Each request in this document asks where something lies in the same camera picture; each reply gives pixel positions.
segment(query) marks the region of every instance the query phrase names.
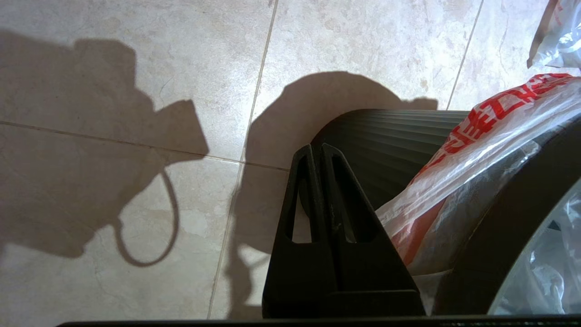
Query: tile floor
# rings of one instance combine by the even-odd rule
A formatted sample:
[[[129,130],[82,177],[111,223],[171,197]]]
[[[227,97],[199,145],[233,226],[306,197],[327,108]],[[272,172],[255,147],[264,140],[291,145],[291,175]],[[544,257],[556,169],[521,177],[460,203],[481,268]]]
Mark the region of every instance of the tile floor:
[[[294,151],[563,71],[546,5],[0,0],[0,326],[259,318]]]

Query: beige marble tile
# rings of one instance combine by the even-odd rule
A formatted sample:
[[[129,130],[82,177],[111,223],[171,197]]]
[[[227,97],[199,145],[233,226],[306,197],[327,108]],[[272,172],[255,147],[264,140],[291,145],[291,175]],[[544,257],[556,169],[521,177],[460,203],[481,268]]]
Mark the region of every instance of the beige marble tile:
[[[272,4],[0,2],[0,119],[238,160]]]
[[[486,0],[458,77],[449,110],[470,110],[489,97],[546,72],[579,69],[532,67],[526,61],[548,0]]]
[[[341,113],[445,109],[479,2],[280,0],[246,161],[288,168]],[[328,73],[346,71],[351,73]]]
[[[205,319],[238,170],[0,125],[0,325]]]
[[[216,281],[211,319],[262,317],[262,291],[287,179],[285,171],[245,165]],[[310,242],[308,221],[297,204],[295,242]]]

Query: red and white plastic bag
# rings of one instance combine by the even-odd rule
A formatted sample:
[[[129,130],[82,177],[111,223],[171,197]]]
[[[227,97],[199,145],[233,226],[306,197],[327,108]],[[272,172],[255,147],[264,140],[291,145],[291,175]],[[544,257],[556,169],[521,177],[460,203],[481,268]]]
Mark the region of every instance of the red and white plastic bag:
[[[581,77],[539,74],[476,105],[414,180],[376,210],[410,264],[445,199],[533,138],[581,112]]]

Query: black ribbed container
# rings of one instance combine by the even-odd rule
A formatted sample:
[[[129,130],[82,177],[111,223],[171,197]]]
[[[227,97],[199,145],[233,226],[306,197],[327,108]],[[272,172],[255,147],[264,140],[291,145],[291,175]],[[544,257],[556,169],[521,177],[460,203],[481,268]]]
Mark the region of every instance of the black ribbed container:
[[[329,122],[311,144],[315,160],[323,143],[341,150],[377,209],[406,188],[467,115],[467,111],[359,109]]]

